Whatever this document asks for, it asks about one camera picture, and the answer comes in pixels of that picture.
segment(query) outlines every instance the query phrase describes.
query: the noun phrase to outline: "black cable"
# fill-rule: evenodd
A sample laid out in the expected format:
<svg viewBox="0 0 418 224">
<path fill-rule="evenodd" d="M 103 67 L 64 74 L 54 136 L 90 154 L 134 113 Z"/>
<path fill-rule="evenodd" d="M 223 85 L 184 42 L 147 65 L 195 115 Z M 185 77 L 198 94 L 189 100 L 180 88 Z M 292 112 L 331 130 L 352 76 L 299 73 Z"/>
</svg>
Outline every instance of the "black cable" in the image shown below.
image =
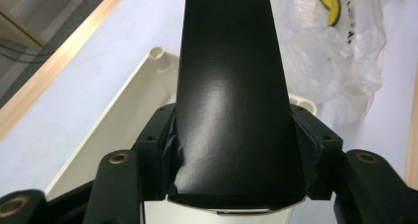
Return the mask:
<svg viewBox="0 0 418 224">
<path fill-rule="evenodd" d="M 8 50 L 13 51 L 13 52 L 16 52 L 16 53 L 25 54 L 25 55 L 30 55 L 30 56 L 48 56 L 48 55 L 51 55 L 51 54 L 53 54 L 53 53 L 55 52 L 55 51 L 51 51 L 51 52 L 48 52 L 48 53 L 42 53 L 42 54 L 37 54 L 37 53 L 26 53 L 26 52 L 23 52 L 23 51 L 19 51 L 19 50 L 17 50 L 17 49 L 14 49 L 14 48 L 12 48 L 12 47 L 9 47 L 9 46 L 7 46 L 7 45 L 5 45 L 5 44 L 2 44 L 2 43 L 0 43 L 0 47 L 3 47 L 3 48 L 5 48 L 5 49 L 8 49 Z"/>
<path fill-rule="evenodd" d="M 5 57 L 5 58 L 11 59 L 13 61 L 19 62 L 19 63 L 44 63 L 46 61 L 46 60 L 44 60 L 44 61 L 26 61 L 26 60 L 20 60 L 20 59 L 14 58 L 14 57 L 10 57 L 9 55 L 4 54 L 2 52 L 0 52 L 0 55 L 3 56 L 3 57 Z"/>
</svg>

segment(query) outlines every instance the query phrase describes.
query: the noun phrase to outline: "black plastic cover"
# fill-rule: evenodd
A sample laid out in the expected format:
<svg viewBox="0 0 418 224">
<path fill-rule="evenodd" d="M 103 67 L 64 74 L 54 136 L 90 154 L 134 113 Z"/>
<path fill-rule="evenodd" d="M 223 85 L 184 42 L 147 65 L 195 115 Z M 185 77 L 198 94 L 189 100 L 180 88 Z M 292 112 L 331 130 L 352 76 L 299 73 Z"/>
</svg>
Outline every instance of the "black plastic cover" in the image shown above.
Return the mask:
<svg viewBox="0 0 418 224">
<path fill-rule="evenodd" d="M 304 198 L 269 0 L 186 0 L 175 114 L 170 200 L 279 209 Z"/>
</svg>

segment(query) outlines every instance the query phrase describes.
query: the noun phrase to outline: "gray floor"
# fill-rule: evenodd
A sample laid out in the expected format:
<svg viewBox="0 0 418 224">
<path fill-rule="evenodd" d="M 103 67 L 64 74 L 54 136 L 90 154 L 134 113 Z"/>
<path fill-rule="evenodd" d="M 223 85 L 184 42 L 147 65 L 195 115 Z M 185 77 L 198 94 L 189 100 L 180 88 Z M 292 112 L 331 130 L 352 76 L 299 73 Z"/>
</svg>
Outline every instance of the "gray floor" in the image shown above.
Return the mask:
<svg viewBox="0 0 418 224">
<path fill-rule="evenodd" d="M 0 108 L 101 2 L 102 0 L 22 0 L 10 10 L 11 14 L 37 33 L 45 44 L 40 51 L 36 51 L 0 39 Z"/>
</svg>

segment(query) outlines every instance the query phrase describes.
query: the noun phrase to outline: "clear plastic bag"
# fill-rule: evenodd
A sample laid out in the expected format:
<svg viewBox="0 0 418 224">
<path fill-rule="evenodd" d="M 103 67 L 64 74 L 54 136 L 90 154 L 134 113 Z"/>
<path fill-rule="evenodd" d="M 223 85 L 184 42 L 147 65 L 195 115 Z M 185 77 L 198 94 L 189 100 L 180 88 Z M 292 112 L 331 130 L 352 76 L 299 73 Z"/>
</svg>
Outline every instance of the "clear plastic bag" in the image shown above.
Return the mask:
<svg viewBox="0 0 418 224">
<path fill-rule="evenodd" d="M 324 0 L 271 0 L 289 92 L 318 104 L 340 99 L 340 123 L 364 117 L 382 86 L 388 1 L 334 0 L 332 15 Z"/>
</svg>

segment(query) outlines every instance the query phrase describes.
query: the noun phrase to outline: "white tabletop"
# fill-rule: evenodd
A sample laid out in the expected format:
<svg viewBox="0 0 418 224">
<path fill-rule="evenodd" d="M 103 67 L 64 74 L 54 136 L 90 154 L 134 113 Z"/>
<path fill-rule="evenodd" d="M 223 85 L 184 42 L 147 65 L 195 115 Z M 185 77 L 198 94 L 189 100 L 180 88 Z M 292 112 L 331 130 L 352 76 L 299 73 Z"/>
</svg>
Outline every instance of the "white tabletop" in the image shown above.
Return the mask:
<svg viewBox="0 0 418 224">
<path fill-rule="evenodd" d="M 376 152 L 403 176 L 417 66 L 418 4 L 384 8 L 387 46 L 383 87 L 365 119 L 336 122 L 336 102 L 318 116 L 345 141 L 344 150 Z M 142 57 L 156 45 L 179 52 L 184 0 L 122 0 L 0 144 L 0 196 L 45 189 Z M 306 201 L 291 223 L 336 223 L 333 202 Z"/>
</svg>

